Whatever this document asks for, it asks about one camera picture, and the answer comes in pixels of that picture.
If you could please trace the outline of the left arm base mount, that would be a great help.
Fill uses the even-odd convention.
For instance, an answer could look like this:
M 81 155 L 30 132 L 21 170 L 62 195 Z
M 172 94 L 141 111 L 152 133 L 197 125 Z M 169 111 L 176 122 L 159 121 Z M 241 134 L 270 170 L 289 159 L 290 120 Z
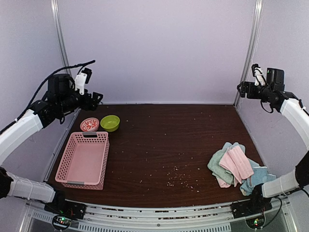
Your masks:
M 56 231 L 68 229 L 74 221 L 83 219 L 86 211 L 86 205 L 75 202 L 65 202 L 63 209 L 60 209 L 54 203 L 44 203 L 44 210 L 53 213 L 52 226 Z

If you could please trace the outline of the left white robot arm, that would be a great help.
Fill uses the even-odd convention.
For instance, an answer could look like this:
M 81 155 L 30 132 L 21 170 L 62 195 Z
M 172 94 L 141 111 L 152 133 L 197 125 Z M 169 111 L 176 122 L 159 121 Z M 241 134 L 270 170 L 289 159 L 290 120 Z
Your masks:
M 0 132 L 0 161 L 3 163 L 25 140 L 49 126 L 58 119 L 61 124 L 65 117 L 76 109 L 95 111 L 103 99 L 97 92 L 88 93 L 85 85 L 90 74 L 80 72 L 76 78 L 70 75 L 51 74 L 43 82 L 48 89 L 42 99 L 31 100 L 22 114 Z M 60 215 L 66 214 L 69 203 L 62 194 L 49 184 L 19 177 L 3 167 L 0 169 L 1 198 L 18 197 L 50 203 Z

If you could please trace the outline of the pink towel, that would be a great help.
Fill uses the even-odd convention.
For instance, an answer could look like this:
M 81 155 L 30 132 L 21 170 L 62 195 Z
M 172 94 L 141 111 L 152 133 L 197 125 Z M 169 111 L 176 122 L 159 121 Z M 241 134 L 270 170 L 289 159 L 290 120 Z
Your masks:
M 220 159 L 219 165 L 233 175 L 234 187 L 254 174 L 248 158 L 239 145 L 229 147 Z

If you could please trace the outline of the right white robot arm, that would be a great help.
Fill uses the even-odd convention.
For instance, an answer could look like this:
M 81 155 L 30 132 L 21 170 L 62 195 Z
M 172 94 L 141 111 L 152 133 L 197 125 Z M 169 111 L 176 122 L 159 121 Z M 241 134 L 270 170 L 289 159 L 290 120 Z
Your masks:
M 309 113 L 302 100 L 294 93 L 285 91 L 284 70 L 267 68 L 266 76 L 258 64 L 252 65 L 254 82 L 242 81 L 237 85 L 240 97 L 269 103 L 270 111 L 281 113 L 296 129 L 306 148 L 309 147 Z M 309 154 L 306 153 L 295 169 L 279 178 L 259 184 L 253 189 L 248 210 L 258 213 L 271 198 L 309 184 Z

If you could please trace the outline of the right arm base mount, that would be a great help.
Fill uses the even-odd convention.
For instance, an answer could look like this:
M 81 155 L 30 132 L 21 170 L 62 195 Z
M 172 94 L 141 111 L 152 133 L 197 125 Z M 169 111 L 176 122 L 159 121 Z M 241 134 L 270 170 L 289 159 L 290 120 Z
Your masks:
M 253 230 L 262 229 L 266 225 L 266 211 L 272 209 L 271 203 L 252 206 L 251 201 L 233 201 L 230 205 L 234 219 L 245 218 L 246 225 Z

